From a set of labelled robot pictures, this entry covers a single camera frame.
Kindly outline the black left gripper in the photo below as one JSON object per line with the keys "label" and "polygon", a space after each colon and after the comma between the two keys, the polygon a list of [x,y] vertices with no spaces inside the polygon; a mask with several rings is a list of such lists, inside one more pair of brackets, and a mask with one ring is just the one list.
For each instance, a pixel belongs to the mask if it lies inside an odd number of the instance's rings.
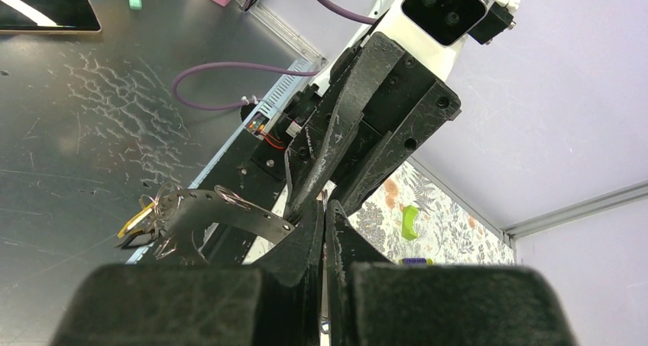
{"label": "black left gripper", "polygon": [[322,95],[310,86],[273,136],[238,165],[238,193],[261,206],[286,189],[283,216],[299,218],[327,183],[347,214],[363,203],[413,152],[461,111],[455,92],[381,32],[346,50]]}

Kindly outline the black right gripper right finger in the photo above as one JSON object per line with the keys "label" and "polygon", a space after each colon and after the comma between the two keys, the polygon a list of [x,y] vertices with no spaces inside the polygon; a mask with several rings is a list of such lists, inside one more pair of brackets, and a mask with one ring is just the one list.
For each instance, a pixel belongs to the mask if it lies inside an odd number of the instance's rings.
{"label": "black right gripper right finger", "polygon": [[399,265],[326,209],[333,345],[574,345],[559,300],[516,266]]}

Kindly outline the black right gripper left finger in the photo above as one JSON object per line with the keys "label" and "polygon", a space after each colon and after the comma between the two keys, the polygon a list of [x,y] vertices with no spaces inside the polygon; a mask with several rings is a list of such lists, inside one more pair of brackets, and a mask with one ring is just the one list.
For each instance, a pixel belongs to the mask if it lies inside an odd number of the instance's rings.
{"label": "black right gripper left finger", "polygon": [[250,265],[109,264],[76,290],[52,345],[318,345],[323,204]]}

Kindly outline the silver key bunch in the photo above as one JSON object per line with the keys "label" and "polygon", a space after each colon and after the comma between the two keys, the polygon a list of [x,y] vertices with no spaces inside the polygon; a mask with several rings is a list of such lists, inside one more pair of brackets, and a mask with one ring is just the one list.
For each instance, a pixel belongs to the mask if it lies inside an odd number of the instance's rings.
{"label": "silver key bunch", "polygon": [[149,232],[138,236],[128,247],[117,248],[144,248],[155,260],[175,256],[182,264],[206,264],[208,260],[202,248],[206,242],[205,230],[212,222],[208,220],[200,224],[189,214],[206,208],[215,202],[215,198],[215,192],[201,189],[160,190],[155,197],[143,195],[140,198],[141,209],[154,203],[154,211],[147,220]]}

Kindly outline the yellow key tag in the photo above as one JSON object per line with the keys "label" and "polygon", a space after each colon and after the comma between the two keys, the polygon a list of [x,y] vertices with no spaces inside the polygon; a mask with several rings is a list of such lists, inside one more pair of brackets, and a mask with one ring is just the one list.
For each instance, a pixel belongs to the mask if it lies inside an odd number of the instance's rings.
{"label": "yellow key tag", "polygon": [[116,247],[128,247],[138,236],[149,232],[148,227],[150,225],[147,220],[153,211],[154,203],[152,202],[144,206],[139,213],[130,218],[117,233],[117,237],[121,239],[121,242]]}

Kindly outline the purple yellow marker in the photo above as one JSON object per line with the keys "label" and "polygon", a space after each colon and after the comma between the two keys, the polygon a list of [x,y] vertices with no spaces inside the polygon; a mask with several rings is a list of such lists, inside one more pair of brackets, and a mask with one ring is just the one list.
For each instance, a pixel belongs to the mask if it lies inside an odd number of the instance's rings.
{"label": "purple yellow marker", "polygon": [[399,263],[404,266],[432,266],[433,260],[428,258],[415,257],[404,258],[400,260]]}

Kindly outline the green marker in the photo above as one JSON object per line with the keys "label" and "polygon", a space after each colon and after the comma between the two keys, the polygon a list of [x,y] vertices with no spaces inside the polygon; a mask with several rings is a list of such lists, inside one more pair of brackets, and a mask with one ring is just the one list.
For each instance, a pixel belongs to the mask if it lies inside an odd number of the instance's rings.
{"label": "green marker", "polygon": [[416,206],[408,205],[402,210],[401,236],[402,238],[412,241],[419,237],[414,228],[416,217],[419,210]]}

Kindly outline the black smartphone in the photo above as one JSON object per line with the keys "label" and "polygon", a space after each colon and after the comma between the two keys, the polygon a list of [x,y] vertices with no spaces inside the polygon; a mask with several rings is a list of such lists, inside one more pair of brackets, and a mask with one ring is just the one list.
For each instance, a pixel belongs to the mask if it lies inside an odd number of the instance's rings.
{"label": "black smartphone", "polygon": [[2,34],[97,34],[90,0],[1,0]]}

